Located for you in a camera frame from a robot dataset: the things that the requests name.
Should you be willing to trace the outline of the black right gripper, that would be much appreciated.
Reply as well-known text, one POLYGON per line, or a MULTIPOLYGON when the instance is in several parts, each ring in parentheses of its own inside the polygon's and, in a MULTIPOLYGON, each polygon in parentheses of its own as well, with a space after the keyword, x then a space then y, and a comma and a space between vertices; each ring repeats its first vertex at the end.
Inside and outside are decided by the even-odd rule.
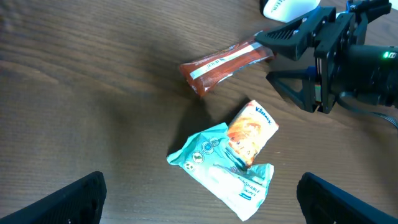
POLYGON ((392 49, 364 43, 368 24, 390 13, 391 8, 389 1, 350 1, 347 11, 336 17, 335 7, 317 7, 282 26, 258 33, 256 42, 298 61, 315 45, 314 39, 322 30, 315 49, 317 71, 308 67, 269 72, 267 80, 283 99, 310 113, 317 108, 317 72, 319 111, 323 113, 329 113, 345 95, 369 105, 391 106, 392 49))

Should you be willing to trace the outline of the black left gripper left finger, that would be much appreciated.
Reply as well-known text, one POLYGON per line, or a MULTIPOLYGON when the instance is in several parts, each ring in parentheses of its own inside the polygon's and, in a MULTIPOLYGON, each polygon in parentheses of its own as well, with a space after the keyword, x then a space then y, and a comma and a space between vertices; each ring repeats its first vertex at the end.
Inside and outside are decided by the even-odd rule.
POLYGON ((1 224, 99 224, 106 194, 103 173, 95 171, 1 218, 1 224))

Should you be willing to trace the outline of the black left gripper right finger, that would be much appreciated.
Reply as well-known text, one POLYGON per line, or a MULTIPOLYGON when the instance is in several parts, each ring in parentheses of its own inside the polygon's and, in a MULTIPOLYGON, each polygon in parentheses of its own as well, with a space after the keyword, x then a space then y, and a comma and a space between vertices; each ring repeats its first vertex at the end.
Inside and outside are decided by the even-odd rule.
POLYGON ((310 172, 298 182, 297 200, 307 224, 397 224, 397 218, 310 172))

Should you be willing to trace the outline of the orange Kleenex tissue pack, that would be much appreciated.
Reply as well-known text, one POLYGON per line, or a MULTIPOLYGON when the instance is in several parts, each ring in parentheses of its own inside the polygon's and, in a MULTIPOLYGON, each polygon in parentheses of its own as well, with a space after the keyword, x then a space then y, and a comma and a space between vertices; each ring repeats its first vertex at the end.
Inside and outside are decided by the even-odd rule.
POLYGON ((229 146, 246 167, 252 166, 279 125, 256 100, 247 103, 228 126, 229 146))

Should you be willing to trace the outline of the orange snack bar wrapper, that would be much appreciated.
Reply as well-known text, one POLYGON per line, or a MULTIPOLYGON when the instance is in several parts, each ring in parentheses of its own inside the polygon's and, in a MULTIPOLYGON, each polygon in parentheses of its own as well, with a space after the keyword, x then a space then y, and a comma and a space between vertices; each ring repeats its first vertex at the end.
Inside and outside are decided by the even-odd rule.
POLYGON ((273 51, 255 41, 255 37, 253 35, 222 51, 183 63, 179 66, 180 73, 196 94, 204 96, 238 70, 274 58, 273 51))

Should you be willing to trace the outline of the teal flushable wipes packet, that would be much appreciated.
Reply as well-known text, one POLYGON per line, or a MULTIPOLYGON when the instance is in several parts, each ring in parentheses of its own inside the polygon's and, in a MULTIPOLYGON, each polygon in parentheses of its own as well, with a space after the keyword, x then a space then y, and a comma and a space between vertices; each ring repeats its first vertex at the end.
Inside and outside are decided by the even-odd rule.
POLYGON ((166 160, 180 166, 246 221, 266 200, 274 166, 245 167, 231 152, 227 130, 227 124, 221 123, 195 133, 166 160))

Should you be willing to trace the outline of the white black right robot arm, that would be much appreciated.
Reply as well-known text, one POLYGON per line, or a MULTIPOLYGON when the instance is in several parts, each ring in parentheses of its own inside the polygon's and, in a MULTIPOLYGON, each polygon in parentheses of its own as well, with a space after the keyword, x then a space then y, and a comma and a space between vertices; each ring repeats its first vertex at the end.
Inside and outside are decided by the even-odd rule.
POLYGON ((369 105, 397 106, 397 47, 364 43, 368 24, 391 9, 388 0, 348 1, 340 14, 334 7, 317 7, 258 33, 256 42, 293 61, 314 49, 313 66, 269 72, 268 81, 310 113, 328 114, 344 93, 369 105))

